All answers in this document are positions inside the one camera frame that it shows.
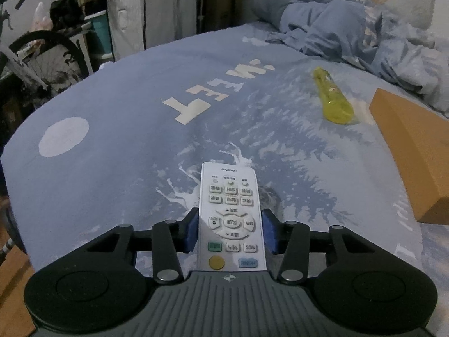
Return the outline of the bicycle wheel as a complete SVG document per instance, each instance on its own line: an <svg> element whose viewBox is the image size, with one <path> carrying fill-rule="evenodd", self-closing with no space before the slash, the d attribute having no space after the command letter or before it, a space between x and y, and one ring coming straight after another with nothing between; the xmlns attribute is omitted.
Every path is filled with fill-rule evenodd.
<svg viewBox="0 0 449 337"><path fill-rule="evenodd" d="M81 49L55 31L33 31L1 44L1 71L39 98L54 97L89 76Z"/></svg>

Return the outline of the grey blue duvet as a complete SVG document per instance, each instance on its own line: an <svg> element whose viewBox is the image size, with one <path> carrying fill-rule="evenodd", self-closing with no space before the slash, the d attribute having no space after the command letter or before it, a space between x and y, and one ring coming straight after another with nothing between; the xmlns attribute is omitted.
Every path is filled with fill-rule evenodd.
<svg viewBox="0 0 449 337"><path fill-rule="evenodd" d="M253 0L253 13L297 51L346 62L448 115L448 40L358 0Z"/></svg>

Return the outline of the teal plastic bin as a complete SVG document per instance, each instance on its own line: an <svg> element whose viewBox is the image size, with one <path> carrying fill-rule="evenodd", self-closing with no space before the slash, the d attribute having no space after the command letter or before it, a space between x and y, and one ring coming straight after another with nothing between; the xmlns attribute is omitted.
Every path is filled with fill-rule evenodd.
<svg viewBox="0 0 449 337"><path fill-rule="evenodd" d="M107 11L102 10L84 18L88 28L88 41L91 55L95 59L113 60Z"/></svg>

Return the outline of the yellow liquid bottle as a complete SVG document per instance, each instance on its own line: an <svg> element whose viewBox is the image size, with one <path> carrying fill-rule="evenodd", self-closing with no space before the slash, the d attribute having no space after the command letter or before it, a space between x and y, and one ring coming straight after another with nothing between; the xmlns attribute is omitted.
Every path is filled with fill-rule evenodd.
<svg viewBox="0 0 449 337"><path fill-rule="evenodd" d="M321 67L313 70L324 118L339 125L348 125L355 120L352 104L335 84L330 73Z"/></svg>

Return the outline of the brown cardboard box lid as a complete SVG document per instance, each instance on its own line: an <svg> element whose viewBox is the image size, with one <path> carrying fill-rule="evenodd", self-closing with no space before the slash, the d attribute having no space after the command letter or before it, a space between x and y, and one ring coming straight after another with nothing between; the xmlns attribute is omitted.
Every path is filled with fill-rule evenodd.
<svg viewBox="0 0 449 337"><path fill-rule="evenodd" d="M448 224L448 120L389 91L369 106L403 180L416 221Z"/></svg>

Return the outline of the white remote control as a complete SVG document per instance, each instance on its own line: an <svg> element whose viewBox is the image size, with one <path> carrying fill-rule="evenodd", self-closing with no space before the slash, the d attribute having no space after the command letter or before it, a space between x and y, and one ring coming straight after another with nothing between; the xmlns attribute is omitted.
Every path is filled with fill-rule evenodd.
<svg viewBox="0 0 449 337"><path fill-rule="evenodd" d="M199 217L200 271L267 270L258 182L252 168L203 163Z"/></svg>

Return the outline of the silver grey storage bag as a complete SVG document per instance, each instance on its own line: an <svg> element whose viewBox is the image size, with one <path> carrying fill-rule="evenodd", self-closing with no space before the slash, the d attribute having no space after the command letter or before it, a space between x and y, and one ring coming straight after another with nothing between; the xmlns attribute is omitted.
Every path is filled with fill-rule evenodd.
<svg viewBox="0 0 449 337"><path fill-rule="evenodd" d="M197 0L107 0L116 61L196 34Z"/></svg>

